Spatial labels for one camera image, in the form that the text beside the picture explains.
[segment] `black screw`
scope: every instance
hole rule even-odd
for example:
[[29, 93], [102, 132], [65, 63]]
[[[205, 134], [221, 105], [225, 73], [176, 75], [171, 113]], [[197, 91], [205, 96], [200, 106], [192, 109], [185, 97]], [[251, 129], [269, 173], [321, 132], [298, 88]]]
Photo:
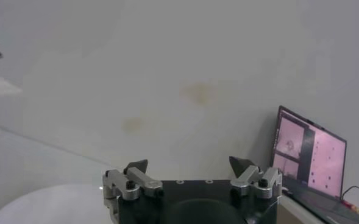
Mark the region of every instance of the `black screw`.
[[133, 182], [133, 181], [128, 181], [128, 182], [126, 182], [126, 189], [127, 190], [131, 190], [131, 189], [133, 189], [133, 188], [135, 188], [136, 187], [136, 184], [135, 184], [135, 182]]
[[266, 179], [261, 179], [258, 183], [260, 187], [267, 187], [269, 185], [269, 182]]

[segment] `white wall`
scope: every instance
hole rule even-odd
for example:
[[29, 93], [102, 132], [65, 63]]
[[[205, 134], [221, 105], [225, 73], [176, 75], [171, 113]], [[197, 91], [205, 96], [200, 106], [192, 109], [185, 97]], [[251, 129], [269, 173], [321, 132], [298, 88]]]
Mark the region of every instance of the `white wall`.
[[[157, 178], [265, 165], [282, 104], [348, 140], [359, 185], [359, 0], [0, 0], [0, 126]], [[359, 206], [359, 192], [347, 199]]]
[[12, 200], [60, 184], [102, 185], [110, 166], [7, 131], [0, 131], [0, 209]]

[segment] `stain on wall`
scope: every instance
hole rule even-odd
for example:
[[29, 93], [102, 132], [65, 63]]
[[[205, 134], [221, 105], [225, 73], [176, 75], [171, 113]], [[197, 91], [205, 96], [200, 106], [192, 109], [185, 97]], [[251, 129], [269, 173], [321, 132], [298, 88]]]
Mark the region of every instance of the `stain on wall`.
[[206, 106], [215, 98], [215, 88], [208, 83], [195, 83], [183, 90], [183, 93], [196, 105]]
[[130, 117], [123, 121], [121, 129], [128, 135], [139, 133], [145, 126], [145, 121], [141, 117]]

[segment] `pink microscope image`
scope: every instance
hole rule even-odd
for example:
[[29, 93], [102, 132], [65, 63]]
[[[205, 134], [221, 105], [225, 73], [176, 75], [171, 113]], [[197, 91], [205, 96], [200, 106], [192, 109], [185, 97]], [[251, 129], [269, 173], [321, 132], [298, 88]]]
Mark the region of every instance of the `pink microscope image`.
[[[286, 111], [283, 113], [290, 119], [281, 117], [275, 145], [274, 167], [281, 169], [285, 176], [297, 179], [297, 173], [303, 170], [300, 166], [306, 166], [302, 164], [301, 158], [302, 150], [305, 149], [309, 153], [307, 157], [311, 155], [311, 161], [310, 167], [307, 166], [306, 169], [306, 172], [309, 172], [309, 176], [306, 174], [308, 179], [302, 181], [326, 194], [339, 195], [342, 188], [346, 143]], [[306, 136], [305, 132], [311, 133], [311, 137]]]

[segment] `metal bracket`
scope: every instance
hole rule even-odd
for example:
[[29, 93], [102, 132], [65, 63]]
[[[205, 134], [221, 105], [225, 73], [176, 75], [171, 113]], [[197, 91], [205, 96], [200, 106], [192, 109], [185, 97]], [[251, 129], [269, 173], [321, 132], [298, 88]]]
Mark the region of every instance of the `metal bracket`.
[[128, 168], [127, 177], [136, 182], [144, 189], [144, 194], [149, 197], [163, 196], [163, 183], [159, 180], [154, 180], [136, 167]]
[[110, 210], [113, 223], [118, 222], [118, 199], [126, 201], [136, 200], [140, 197], [140, 186], [128, 180], [118, 170], [108, 170], [102, 177], [104, 205]]
[[269, 168], [262, 179], [254, 184], [258, 198], [270, 199], [282, 195], [282, 173], [278, 168]]
[[251, 165], [237, 179], [231, 180], [230, 184], [243, 197], [249, 193], [251, 184], [260, 180], [262, 174], [259, 167]]

